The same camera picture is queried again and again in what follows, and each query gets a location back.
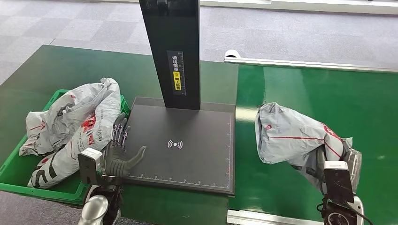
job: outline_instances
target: gray carpet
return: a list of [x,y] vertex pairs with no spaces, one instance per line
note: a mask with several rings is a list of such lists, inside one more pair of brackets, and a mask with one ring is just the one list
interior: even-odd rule
[[[244,57],[398,68],[398,17],[201,8],[201,58]],[[0,84],[41,45],[151,54],[139,5],[0,0]],[[0,192],[0,225],[67,225],[80,210]],[[133,224],[123,219],[120,224]]]

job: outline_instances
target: wireless charging symbol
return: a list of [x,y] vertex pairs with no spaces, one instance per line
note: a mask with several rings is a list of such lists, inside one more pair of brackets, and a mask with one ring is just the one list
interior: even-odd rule
[[181,148],[183,148],[183,142],[182,142],[182,141],[173,142],[172,140],[170,140],[170,141],[167,143],[167,147],[168,147],[169,149],[171,149],[171,148],[173,148],[173,147],[177,147],[178,149],[181,149]]

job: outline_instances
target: black vertical pillar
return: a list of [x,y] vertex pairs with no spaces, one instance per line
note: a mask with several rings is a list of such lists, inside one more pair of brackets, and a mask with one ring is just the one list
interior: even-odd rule
[[139,3],[165,106],[199,110],[199,0]]

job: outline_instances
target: plastic bag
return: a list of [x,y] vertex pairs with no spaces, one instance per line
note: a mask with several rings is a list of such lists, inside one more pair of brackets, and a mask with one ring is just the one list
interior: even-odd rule
[[43,156],[62,149],[100,104],[111,83],[116,82],[103,78],[101,83],[82,85],[66,92],[47,111],[30,112],[26,117],[28,140],[19,155]]
[[255,121],[257,152],[263,163],[287,161],[321,192],[327,192],[323,163],[344,160],[353,191],[359,182],[360,152],[352,149],[352,138],[341,139],[325,124],[299,112],[267,103],[259,108]]
[[[64,96],[54,102],[55,107],[37,113],[49,129],[39,133],[36,151],[30,149],[31,153],[55,152],[40,161],[28,187],[49,188],[61,182],[78,171],[78,153],[88,147],[102,150],[112,138],[113,123],[120,114],[120,91],[115,80],[102,78],[101,83],[80,86]],[[57,151],[54,146],[61,143],[65,145]]]

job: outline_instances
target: green table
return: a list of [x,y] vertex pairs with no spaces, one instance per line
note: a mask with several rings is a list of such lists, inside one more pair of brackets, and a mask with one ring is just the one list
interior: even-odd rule
[[[236,196],[125,186],[123,216],[157,224],[223,224],[226,209],[265,212],[321,221],[322,195],[287,163],[258,159],[253,116],[264,101],[276,101],[354,137],[363,152],[358,195],[375,224],[396,224],[394,200],[398,156],[398,76],[393,73],[201,63],[202,101],[237,104]],[[116,79],[128,102],[161,97],[151,56],[42,46],[0,86],[0,164],[25,133],[24,118],[39,111],[58,89],[102,77]]]

